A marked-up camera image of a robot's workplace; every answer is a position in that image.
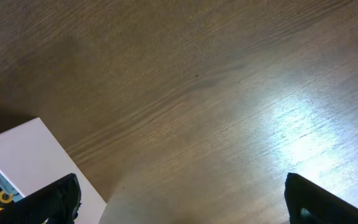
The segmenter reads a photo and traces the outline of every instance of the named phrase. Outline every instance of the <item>wooden table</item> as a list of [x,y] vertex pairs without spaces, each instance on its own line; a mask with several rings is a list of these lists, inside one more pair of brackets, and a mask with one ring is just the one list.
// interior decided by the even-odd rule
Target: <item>wooden table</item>
[[358,1],[0,1],[0,132],[39,116],[111,223],[358,206]]

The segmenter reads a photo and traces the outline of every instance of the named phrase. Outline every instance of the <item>black object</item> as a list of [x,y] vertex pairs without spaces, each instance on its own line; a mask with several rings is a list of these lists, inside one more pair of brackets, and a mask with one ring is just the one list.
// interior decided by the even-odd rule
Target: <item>black object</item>
[[0,224],[74,224],[81,189],[75,174],[38,190],[0,211]]
[[291,224],[358,224],[358,208],[298,174],[285,182]]

